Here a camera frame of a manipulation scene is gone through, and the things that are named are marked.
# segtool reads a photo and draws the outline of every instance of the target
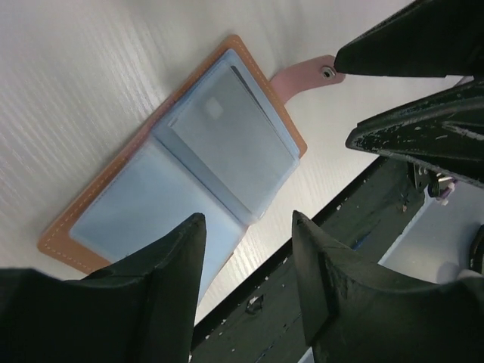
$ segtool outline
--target brown leather wallet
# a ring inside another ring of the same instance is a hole
[[[110,184],[132,155],[147,139],[148,133],[160,117],[190,89],[194,83],[229,49],[237,52],[247,69],[252,73],[265,96],[272,103],[279,117],[299,148],[299,157],[307,150],[301,134],[297,131],[281,99],[276,95],[269,81],[262,74],[239,36],[229,36],[187,79],[187,81],[158,107],[140,128],[136,136],[119,152],[113,161],[99,174],[89,186],[57,217],[42,234],[38,243],[41,252],[54,257],[78,270],[89,274],[110,264],[109,261],[84,247],[69,236],[69,231],[87,210],[96,197]]]

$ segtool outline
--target wallet strap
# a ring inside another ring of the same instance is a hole
[[[334,57],[323,55],[280,70],[272,77],[271,85],[281,101],[287,103],[300,92],[336,85],[344,79],[345,75],[334,69]]]

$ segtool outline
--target pink leather strap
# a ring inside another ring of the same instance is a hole
[[[345,79],[343,73],[334,69],[334,57],[324,55],[294,64],[280,70],[271,79],[271,85],[284,102],[311,88],[335,85]]]

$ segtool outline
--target white table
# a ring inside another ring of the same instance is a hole
[[[42,230],[229,34],[268,76],[323,54],[409,0],[6,0],[0,3],[0,266],[82,274],[42,255]],[[345,149],[360,120],[456,79],[348,76],[287,109],[309,151],[200,304],[202,318],[374,159]]]

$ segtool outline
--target wallet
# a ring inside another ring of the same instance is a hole
[[[200,298],[307,146],[238,36],[229,36],[42,235],[89,274],[206,218]]]

